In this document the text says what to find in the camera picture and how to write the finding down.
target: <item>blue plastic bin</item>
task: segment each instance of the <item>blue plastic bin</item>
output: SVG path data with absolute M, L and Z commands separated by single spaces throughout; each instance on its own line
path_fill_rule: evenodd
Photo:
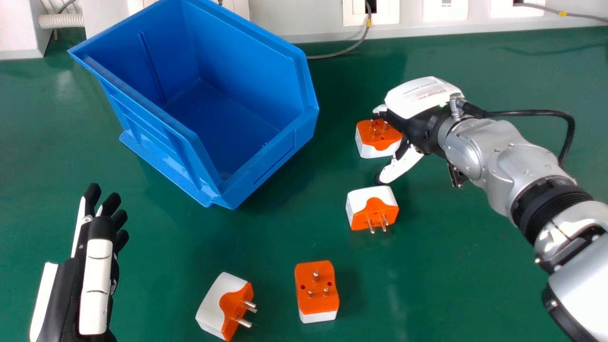
M 306 56 L 209 0 L 162 0 L 69 50 L 120 141 L 205 207 L 235 209 L 311 139 Z

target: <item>green surface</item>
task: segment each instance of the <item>green surface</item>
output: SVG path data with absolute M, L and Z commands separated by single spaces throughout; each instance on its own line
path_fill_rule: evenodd
M 427 75 L 488 110 L 565 110 L 578 126 L 566 167 L 606 201 L 607 33 L 374 40 L 312 61 L 315 137 L 236 211 L 200 206 L 119 142 L 98 83 L 65 53 L 78 35 L 51 42 L 43 60 L 0 63 L 2 340 L 27 339 L 43 264 L 69 257 L 80 195 L 97 182 L 130 217 L 111 324 L 119 341 L 217 341 L 194 317 L 222 271 L 251 281 L 259 307 L 235 341 L 566 341 L 541 306 L 547 275 L 531 247 L 480 189 L 451 188 L 439 158 L 392 186 L 401 213 L 389 234 L 348 229 L 347 192 L 371 186 L 385 163 L 358 157 L 354 125 L 390 88 Z M 559 151 L 559 120 L 515 123 Z M 334 322 L 305 326 L 293 270 L 320 259 L 335 266 L 341 307 Z

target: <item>white outlet plate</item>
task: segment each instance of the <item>white outlet plate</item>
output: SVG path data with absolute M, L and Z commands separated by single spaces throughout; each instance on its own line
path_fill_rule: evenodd
M 344 26 L 365 25 L 365 0 L 342 0 Z M 399 24 L 399 0 L 376 0 L 376 13 L 371 14 L 374 25 Z
M 527 4 L 545 5 L 545 0 L 525 0 Z M 513 0 L 490 0 L 490 18 L 525 18 L 543 16 L 545 11 L 513 6 Z
M 469 0 L 424 0 L 423 21 L 464 21 L 469 15 Z
M 249 18 L 249 0 L 224 0 L 222 6 L 227 10 L 234 12 L 243 18 L 250 20 Z

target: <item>robotic arm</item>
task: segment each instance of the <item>robotic arm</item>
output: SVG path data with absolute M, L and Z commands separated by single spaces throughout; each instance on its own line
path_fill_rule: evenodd
M 80 199 L 71 257 L 47 262 L 30 327 L 30 342 L 115 342 L 109 330 L 112 295 L 119 280 L 118 253 L 129 240 L 127 221 L 112 193 L 95 212 L 101 188 Z
M 557 116 L 568 122 L 559 156 L 526 141 L 499 116 Z M 561 167 L 574 120 L 557 111 L 486 112 L 460 89 L 435 77 L 389 91 L 374 118 L 404 136 L 376 175 L 387 184 L 424 155 L 448 164 L 452 185 L 466 180 L 482 188 L 492 209 L 519 228 L 534 246 L 535 262 L 549 274 L 542 302 L 573 341 L 608 341 L 608 206 L 594 201 Z

